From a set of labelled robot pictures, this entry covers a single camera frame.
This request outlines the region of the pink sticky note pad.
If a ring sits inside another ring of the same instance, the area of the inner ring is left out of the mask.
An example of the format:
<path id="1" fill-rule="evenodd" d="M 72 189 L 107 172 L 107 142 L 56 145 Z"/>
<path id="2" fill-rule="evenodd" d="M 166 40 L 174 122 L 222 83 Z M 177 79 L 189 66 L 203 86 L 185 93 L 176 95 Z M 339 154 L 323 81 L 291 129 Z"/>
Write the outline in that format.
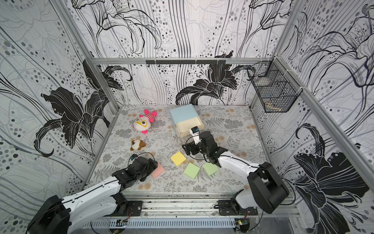
<path id="1" fill-rule="evenodd" d="M 153 178 L 157 178 L 165 171 L 164 167 L 161 165 L 161 163 L 158 163 L 157 168 L 151 173 Z"/>

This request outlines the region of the blue wooden drawer box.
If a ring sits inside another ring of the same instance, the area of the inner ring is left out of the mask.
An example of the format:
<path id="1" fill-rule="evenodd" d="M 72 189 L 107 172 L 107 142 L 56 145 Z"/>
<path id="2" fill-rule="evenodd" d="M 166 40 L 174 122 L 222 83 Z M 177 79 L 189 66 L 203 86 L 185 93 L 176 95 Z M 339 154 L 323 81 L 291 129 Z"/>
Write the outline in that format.
<path id="1" fill-rule="evenodd" d="M 193 127 L 198 127 L 200 130 L 205 128 L 192 104 L 178 106 L 169 112 L 178 137 L 190 135 L 190 130 Z"/>

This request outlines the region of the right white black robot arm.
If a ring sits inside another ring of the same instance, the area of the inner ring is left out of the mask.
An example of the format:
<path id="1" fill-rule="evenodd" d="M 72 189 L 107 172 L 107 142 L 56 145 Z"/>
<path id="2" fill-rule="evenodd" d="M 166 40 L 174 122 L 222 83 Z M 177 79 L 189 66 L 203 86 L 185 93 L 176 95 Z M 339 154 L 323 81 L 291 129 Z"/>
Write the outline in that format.
<path id="1" fill-rule="evenodd" d="M 187 155 L 201 153 L 209 163 L 230 170 L 248 181 L 249 190 L 238 191 L 230 200 L 218 201 L 222 216 L 251 215 L 251 209 L 256 208 L 271 214 L 289 196 L 287 186 L 270 163 L 258 164 L 241 159 L 218 146 L 209 131 L 196 132 L 192 138 L 193 142 L 182 145 Z"/>

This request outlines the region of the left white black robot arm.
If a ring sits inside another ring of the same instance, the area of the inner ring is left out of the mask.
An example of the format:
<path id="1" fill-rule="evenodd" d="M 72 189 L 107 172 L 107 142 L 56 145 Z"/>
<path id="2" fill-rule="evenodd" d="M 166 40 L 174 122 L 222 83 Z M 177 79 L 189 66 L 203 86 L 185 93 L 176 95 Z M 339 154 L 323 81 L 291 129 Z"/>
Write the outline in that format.
<path id="1" fill-rule="evenodd" d="M 95 186 L 63 198 L 52 196 L 30 221 L 26 233 L 70 234 L 104 216 L 139 216 L 142 203 L 128 201 L 122 192 L 137 181 L 144 181 L 157 168 L 154 158 L 133 156 L 128 167 Z"/>

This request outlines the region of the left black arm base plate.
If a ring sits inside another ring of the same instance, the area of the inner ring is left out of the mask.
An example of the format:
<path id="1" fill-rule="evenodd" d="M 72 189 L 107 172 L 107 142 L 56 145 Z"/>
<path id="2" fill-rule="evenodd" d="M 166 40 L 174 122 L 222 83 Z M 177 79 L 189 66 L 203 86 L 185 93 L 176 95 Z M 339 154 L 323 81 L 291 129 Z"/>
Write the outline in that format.
<path id="1" fill-rule="evenodd" d="M 142 206 L 143 201 L 140 200 L 125 201 L 117 206 L 115 215 L 137 217 L 141 215 Z"/>

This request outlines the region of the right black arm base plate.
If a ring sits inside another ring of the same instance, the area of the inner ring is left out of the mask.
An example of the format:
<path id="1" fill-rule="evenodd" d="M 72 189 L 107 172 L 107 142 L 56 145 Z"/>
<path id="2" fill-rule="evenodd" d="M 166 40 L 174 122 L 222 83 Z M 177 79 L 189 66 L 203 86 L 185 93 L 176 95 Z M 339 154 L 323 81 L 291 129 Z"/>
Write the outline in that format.
<path id="1" fill-rule="evenodd" d="M 258 215 L 258 210 L 255 207 L 241 208 L 235 201 L 231 201 L 231 200 L 219 200 L 218 204 L 214 205 L 214 209 L 218 209 L 219 215 L 221 216 Z"/>

